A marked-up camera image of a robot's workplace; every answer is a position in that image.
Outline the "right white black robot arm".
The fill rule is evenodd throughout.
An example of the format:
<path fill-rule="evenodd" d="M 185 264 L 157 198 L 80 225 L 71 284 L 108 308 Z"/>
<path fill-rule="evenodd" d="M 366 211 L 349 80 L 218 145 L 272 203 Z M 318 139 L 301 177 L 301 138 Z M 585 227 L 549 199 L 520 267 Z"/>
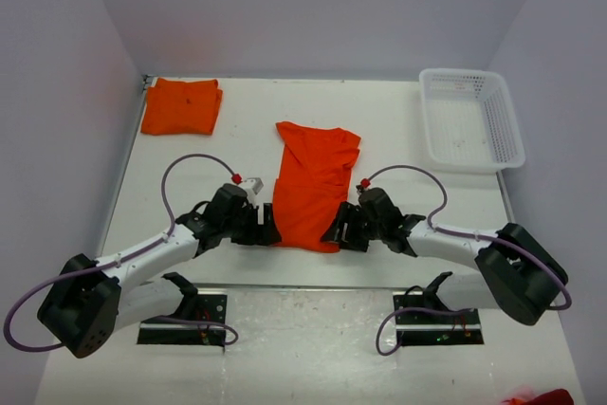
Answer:
<path fill-rule="evenodd" d="M 353 251 L 380 241 L 394 253 L 470 268 L 468 275 L 443 272 L 425 287 L 423 310 L 433 322 L 444 322 L 455 312 L 500 309 L 516 322 L 533 325 L 556 309 L 568 280 L 517 224 L 488 231 L 432 227 L 423 215 L 402 213 L 380 188 L 362 192 L 358 204 L 341 203 L 321 239 Z"/>

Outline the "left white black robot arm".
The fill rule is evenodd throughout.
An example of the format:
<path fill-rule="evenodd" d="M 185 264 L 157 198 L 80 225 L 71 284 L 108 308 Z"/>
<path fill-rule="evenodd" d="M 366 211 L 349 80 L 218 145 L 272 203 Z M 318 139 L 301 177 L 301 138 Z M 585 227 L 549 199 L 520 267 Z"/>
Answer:
<path fill-rule="evenodd" d="M 262 187 L 258 177 L 223 185 L 209 203 L 177 217 L 149 249 L 137 245 L 96 260 L 72 257 L 38 320 L 78 359 L 96 352 L 114 332 L 147 320 L 211 327 L 197 288 L 172 268 L 225 239 L 244 246 L 279 243 L 271 205 L 256 202 Z"/>

